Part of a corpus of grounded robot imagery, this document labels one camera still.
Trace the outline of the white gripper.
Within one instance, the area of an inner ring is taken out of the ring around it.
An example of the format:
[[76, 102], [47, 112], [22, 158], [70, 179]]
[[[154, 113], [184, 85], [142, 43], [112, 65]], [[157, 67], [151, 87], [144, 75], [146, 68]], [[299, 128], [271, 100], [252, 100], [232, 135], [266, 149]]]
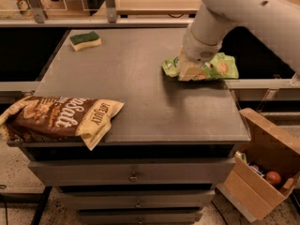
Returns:
[[221, 48], [222, 42], [217, 42], [213, 45], [200, 41], [192, 33], [189, 26], [183, 38], [183, 53], [187, 58], [178, 60], [177, 68], [179, 69], [179, 80], [188, 82], [197, 80], [198, 76], [203, 72], [203, 64], [196, 62], [210, 61]]

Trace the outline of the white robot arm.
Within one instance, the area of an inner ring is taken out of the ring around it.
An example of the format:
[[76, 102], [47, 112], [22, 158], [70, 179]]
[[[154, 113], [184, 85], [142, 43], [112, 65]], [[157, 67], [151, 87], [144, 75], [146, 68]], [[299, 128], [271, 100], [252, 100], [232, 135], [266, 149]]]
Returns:
[[224, 37], [246, 27], [260, 42], [300, 74], [300, 7], [286, 0], [202, 0], [187, 27], [178, 56], [179, 79], [188, 82], [219, 51]]

